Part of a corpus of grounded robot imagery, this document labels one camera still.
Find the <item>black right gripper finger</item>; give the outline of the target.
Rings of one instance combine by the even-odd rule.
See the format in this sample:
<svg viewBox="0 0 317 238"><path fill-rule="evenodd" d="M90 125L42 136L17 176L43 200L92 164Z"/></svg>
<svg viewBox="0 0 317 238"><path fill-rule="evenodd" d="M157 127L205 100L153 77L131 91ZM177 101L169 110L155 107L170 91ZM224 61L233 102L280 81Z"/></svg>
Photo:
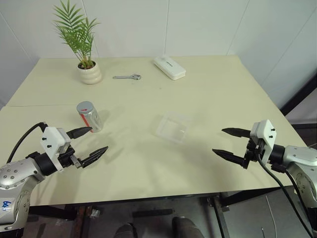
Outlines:
<svg viewBox="0 0 317 238"><path fill-rule="evenodd" d="M228 128L224 128L221 131L230 134L232 136L236 136L236 137L245 137L245 138L249 138L250 137L250 130L246 130L246 129L242 129L242 128L234 128L234 127L228 127Z"/></svg>
<svg viewBox="0 0 317 238"><path fill-rule="evenodd" d="M236 156L232 152L228 152L225 150L212 149L212 151L216 153L218 156L220 156L221 158L223 158L224 160L230 161L235 164L239 164L244 169L248 168L249 162L245 158Z"/></svg>

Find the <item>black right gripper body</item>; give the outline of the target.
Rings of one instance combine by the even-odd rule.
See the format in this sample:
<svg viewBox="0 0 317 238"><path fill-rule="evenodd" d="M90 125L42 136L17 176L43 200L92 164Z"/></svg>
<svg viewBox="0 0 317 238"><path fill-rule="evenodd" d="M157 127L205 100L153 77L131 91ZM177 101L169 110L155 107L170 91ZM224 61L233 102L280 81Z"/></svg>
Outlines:
<svg viewBox="0 0 317 238"><path fill-rule="evenodd" d="M246 152L244 155L244 159L248 161L257 162L258 161L258 155L260 155L260 158L263 157L263 147L262 145L257 145L251 138L249 139L246 147Z"/></svg>

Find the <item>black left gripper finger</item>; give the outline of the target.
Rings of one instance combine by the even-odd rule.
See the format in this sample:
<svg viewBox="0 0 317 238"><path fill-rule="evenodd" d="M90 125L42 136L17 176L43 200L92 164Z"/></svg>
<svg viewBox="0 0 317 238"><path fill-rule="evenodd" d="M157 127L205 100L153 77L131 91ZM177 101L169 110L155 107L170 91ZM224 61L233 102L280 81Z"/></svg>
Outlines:
<svg viewBox="0 0 317 238"><path fill-rule="evenodd" d="M108 149L108 146L100 148L92 153L84 160L79 160L82 168L89 166L90 164L96 162Z"/></svg>
<svg viewBox="0 0 317 238"><path fill-rule="evenodd" d="M89 126L80 127L80 128L76 128L76 129L73 129L71 131L68 131L67 135L70 139L76 139L76 138L83 136L87 132L90 132L91 130L92 130L92 128Z"/></svg>

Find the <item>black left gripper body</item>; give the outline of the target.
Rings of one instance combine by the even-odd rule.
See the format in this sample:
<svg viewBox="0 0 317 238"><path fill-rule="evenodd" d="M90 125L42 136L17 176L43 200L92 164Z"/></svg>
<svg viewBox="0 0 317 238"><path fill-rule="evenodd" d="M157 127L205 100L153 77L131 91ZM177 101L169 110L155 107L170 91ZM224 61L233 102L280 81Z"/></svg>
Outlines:
<svg viewBox="0 0 317 238"><path fill-rule="evenodd" d="M81 160L75 156L75 150L71 146L67 148L65 153L59 155L58 161L63 168L68 168L69 166L82 167Z"/></svg>

